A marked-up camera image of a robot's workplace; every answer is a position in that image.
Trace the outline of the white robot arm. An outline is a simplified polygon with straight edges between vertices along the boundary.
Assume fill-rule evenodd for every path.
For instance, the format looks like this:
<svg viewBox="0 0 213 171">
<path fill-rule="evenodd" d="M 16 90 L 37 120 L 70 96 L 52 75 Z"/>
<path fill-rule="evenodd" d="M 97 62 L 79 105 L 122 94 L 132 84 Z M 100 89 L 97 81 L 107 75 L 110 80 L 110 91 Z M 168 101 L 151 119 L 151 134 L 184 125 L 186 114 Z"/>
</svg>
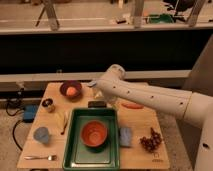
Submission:
<svg viewBox="0 0 213 171">
<path fill-rule="evenodd" d="M 141 85 L 123 80 L 125 70 L 111 65 L 96 80 L 104 94 L 117 96 L 166 114 L 202 129 L 194 171 L 213 171 L 213 97 L 200 93 Z"/>
</svg>

